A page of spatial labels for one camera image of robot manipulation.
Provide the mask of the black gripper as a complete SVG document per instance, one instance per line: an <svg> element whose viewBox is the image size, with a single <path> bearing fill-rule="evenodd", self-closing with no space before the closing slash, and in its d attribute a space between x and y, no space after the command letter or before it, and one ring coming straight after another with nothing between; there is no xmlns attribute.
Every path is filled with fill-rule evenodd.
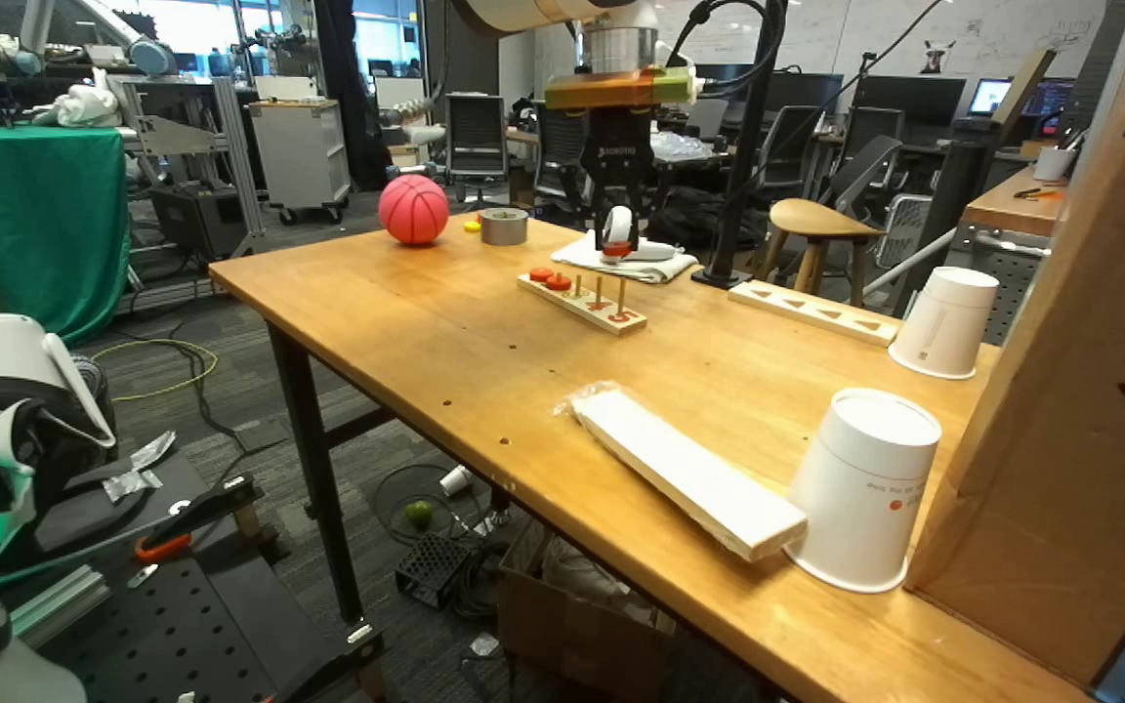
<svg viewBox="0 0 1125 703"><path fill-rule="evenodd" d="M651 135L646 111L591 111L582 167L598 217L614 206L642 210L651 178Z"/></svg>

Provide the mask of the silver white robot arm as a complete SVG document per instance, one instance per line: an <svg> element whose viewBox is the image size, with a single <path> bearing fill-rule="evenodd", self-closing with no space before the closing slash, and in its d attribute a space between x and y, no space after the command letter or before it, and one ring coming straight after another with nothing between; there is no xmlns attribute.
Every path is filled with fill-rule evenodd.
<svg viewBox="0 0 1125 703"><path fill-rule="evenodd" d="M569 29L577 60L569 80L555 80L545 102L591 123L582 167L591 206L638 206L647 167L646 111L651 106L657 11L647 0L455 0L460 19L489 34Z"/></svg>

